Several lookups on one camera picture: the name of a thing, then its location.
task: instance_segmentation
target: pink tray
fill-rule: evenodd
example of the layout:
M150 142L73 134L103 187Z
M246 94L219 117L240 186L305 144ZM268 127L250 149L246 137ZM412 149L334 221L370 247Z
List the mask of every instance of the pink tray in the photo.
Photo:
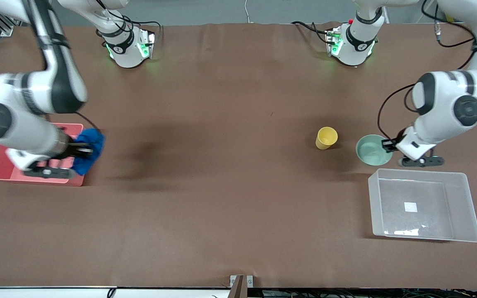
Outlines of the pink tray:
M82 124L75 123L53 123L54 125L62 128L66 134L76 138L84 126ZM7 147L0 145L0 181L6 181L10 183L23 183L23 184L35 184L35 185L60 185L60 186L82 186L84 182L84 176L77 175L72 179L56 179L56 178L41 178L41 177L28 177L21 173L21 171L14 167L14 164L6 156ZM66 158L58 161L51 161L52 166L59 168L71 168L73 158Z

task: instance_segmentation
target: transparent storage box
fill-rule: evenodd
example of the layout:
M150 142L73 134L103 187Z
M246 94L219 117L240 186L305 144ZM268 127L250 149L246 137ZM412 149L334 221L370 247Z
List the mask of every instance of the transparent storage box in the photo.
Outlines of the transparent storage box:
M477 242L465 174L379 168L368 182L373 234Z

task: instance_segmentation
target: floor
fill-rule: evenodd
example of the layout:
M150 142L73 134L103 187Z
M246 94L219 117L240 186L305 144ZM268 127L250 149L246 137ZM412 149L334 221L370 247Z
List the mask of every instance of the floor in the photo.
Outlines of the floor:
M326 23L347 21L354 17L351 0L246 0L253 23L283 23L293 21ZM418 5L388 8L391 23L415 23L421 16ZM63 8L57 0L53 7L64 26L91 26L80 15ZM202 25L207 23L246 23L244 0L131 0L121 10L124 15L138 21L158 21L164 26ZM430 22L423 17L420 22Z

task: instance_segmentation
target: white label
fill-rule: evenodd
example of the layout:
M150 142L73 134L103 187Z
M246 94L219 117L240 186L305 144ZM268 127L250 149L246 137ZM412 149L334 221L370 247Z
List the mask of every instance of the white label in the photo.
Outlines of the white label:
M414 202L405 202L406 212L417 212L417 204Z

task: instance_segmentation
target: blue cloth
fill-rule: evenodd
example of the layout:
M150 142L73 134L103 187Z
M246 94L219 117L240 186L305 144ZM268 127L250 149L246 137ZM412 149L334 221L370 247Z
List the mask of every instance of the blue cloth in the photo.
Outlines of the blue cloth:
M85 175L95 161L101 156L102 148L104 147L104 135L95 128L88 128L82 130L81 134L76 138L75 143L87 143L93 148L91 157L82 159L75 158L73 166L71 167L77 174Z

